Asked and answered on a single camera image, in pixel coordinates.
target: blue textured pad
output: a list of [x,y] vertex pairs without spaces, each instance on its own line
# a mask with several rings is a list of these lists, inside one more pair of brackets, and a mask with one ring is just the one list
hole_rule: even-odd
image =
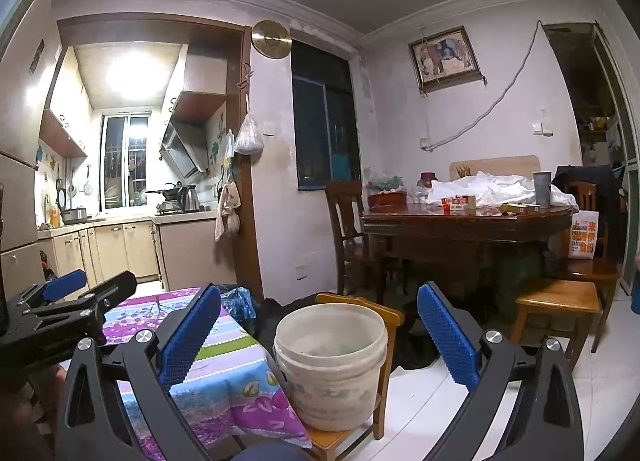
[[418,291],[418,313],[453,380],[472,391],[480,380],[478,354],[428,283]]
[[86,275],[81,269],[67,273],[59,279],[47,282],[42,296],[49,302],[55,302],[86,285]]
[[211,284],[162,350],[158,379],[166,390],[182,383],[204,340],[220,316],[220,291]]

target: silver screw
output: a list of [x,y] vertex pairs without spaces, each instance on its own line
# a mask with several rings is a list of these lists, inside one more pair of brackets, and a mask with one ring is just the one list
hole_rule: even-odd
[[499,344],[500,342],[502,342],[502,333],[500,333],[499,331],[490,329],[484,334],[484,336],[492,344]]
[[558,349],[560,349],[560,342],[558,342],[558,340],[556,340],[555,338],[547,338],[545,345],[552,351],[558,351]]
[[144,344],[146,342],[149,342],[152,336],[153,333],[149,331],[149,329],[143,329],[142,331],[138,332],[138,334],[136,334],[136,342]]
[[89,347],[91,347],[91,338],[83,338],[78,342],[78,349],[80,349],[81,351],[84,351]]

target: green stripe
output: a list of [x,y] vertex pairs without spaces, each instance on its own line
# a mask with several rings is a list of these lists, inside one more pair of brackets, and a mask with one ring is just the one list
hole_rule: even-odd
[[204,360],[205,358],[223,355],[224,353],[239,351],[239,349],[244,349],[245,347],[255,346],[257,343],[258,342],[253,337],[247,335],[241,338],[236,338],[235,340],[231,340],[231,342],[206,346],[198,352],[196,360]]

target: gray tumbler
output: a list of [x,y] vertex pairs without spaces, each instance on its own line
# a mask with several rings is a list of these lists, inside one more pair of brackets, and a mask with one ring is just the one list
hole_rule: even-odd
[[536,204],[540,205],[540,208],[549,208],[551,206],[551,173],[534,172],[533,186],[536,189]]

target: doorway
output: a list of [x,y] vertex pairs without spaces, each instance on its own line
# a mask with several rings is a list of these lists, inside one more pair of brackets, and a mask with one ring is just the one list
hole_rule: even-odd
[[597,24],[545,25],[545,32],[574,108],[582,164],[608,166],[613,172],[615,189],[606,210],[619,210],[620,224],[607,230],[614,232],[611,238],[620,250],[615,259],[628,294],[638,251],[638,159],[636,130],[620,72]]

